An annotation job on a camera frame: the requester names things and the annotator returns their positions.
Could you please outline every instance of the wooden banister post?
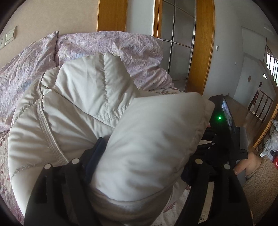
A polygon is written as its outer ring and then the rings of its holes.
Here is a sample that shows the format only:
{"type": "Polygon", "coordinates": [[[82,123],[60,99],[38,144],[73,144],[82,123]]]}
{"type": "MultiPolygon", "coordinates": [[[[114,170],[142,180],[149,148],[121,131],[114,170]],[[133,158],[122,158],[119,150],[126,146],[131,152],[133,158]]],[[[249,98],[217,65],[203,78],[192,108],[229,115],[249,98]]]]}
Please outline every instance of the wooden banister post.
{"type": "Polygon", "coordinates": [[[249,111],[252,111],[253,108],[255,107],[256,101],[257,101],[258,96],[259,96],[259,94],[260,94],[261,87],[262,87],[262,82],[260,82],[260,85],[259,85],[259,87],[258,87],[258,90],[257,90],[257,92],[256,92],[256,94],[255,94],[255,96],[254,96],[254,98],[252,99],[251,103],[250,103],[249,106],[248,106],[248,110],[249,110],[249,111]]]}

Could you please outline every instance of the white wall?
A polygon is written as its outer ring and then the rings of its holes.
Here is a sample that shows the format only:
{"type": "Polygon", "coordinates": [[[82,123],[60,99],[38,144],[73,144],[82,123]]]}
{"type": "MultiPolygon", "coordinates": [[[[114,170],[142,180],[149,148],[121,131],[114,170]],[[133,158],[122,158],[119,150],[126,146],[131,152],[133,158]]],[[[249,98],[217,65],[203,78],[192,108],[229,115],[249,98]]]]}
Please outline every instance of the white wall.
{"type": "Polygon", "coordinates": [[[267,45],[278,57],[278,35],[259,6],[252,0],[230,0],[230,2],[237,12],[241,26],[267,37],[267,45]]]}
{"type": "Polygon", "coordinates": [[[126,31],[153,35],[154,0],[128,0],[126,31]]]}
{"type": "MultiPolygon", "coordinates": [[[[263,77],[264,71],[261,69],[258,61],[248,55],[245,55],[243,66],[242,66],[242,72],[239,80],[239,84],[237,86],[236,93],[234,95],[234,99],[241,103],[243,106],[248,108],[249,104],[251,103],[254,95],[256,94],[256,91],[258,89],[258,86],[260,85],[260,82],[262,82],[262,88],[261,90],[265,92],[271,99],[274,100],[275,98],[275,91],[273,89],[273,86],[271,84],[270,79],[265,79],[263,77]]],[[[261,99],[261,95],[259,96],[255,109],[258,106],[261,99]]],[[[261,106],[259,109],[263,108],[263,105],[265,103],[266,97],[263,99],[261,106]]]]}
{"type": "Polygon", "coordinates": [[[266,37],[242,27],[243,51],[261,61],[264,60],[266,37]]]}
{"type": "Polygon", "coordinates": [[[230,93],[233,97],[243,63],[241,24],[230,1],[215,0],[214,3],[214,49],[203,96],[209,98],[230,93]]]}
{"type": "Polygon", "coordinates": [[[95,32],[97,14],[98,0],[26,0],[2,32],[17,26],[16,39],[0,50],[0,68],[29,44],[54,31],[60,35],[95,32]]]}

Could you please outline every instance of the black device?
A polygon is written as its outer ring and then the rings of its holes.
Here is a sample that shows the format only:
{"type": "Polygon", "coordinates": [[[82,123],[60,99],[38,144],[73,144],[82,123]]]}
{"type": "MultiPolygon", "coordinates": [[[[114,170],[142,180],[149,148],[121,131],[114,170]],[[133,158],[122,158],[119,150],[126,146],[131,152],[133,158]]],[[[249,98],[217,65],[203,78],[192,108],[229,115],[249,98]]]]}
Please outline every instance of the black device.
{"type": "MultiPolygon", "coordinates": [[[[175,226],[252,226],[246,197],[232,170],[237,160],[248,158],[246,133],[234,125],[223,95],[210,100],[215,109],[210,119],[211,127],[206,129],[202,139],[211,143],[198,145],[184,168],[181,178],[192,187],[175,226]],[[209,182],[214,182],[209,215],[206,221],[198,224],[209,182]]],[[[59,167],[45,165],[32,190],[24,226],[101,226],[85,189],[105,148],[104,139],[99,138],[81,158],[59,167]],[[65,191],[75,222],[67,213],[65,191]]],[[[19,225],[7,212],[4,214],[8,219],[6,225],[19,225]]]]}

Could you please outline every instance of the wall plate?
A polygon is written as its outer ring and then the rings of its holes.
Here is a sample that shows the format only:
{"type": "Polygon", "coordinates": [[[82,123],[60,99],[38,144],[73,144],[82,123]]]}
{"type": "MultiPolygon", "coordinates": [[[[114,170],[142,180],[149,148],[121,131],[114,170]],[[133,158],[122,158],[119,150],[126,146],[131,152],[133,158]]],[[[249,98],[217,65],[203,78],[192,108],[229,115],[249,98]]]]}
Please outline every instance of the wall plate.
{"type": "Polygon", "coordinates": [[[0,37],[0,50],[6,45],[6,34],[0,37]]]}
{"type": "Polygon", "coordinates": [[[7,32],[6,45],[15,39],[15,30],[16,30],[16,27],[14,27],[12,30],[7,32]]]}

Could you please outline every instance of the white dot marker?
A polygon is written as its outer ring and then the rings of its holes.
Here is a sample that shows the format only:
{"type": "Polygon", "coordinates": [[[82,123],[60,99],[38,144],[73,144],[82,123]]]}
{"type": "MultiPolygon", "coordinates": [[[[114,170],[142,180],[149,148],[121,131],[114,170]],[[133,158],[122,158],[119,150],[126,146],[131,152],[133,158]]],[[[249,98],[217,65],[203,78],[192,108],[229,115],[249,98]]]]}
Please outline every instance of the white dot marker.
{"type": "Polygon", "coordinates": [[[196,164],[201,165],[203,163],[202,159],[195,159],[196,164]]]}
{"type": "Polygon", "coordinates": [[[224,168],[229,170],[231,168],[231,166],[229,164],[224,164],[224,168]]]}
{"type": "Polygon", "coordinates": [[[78,158],[75,158],[75,159],[73,159],[71,162],[72,162],[72,164],[77,164],[77,163],[80,162],[80,160],[79,160],[78,158]]]}
{"type": "Polygon", "coordinates": [[[51,168],[51,164],[46,164],[46,165],[44,166],[44,168],[45,168],[46,170],[50,169],[50,168],[51,168]]]}

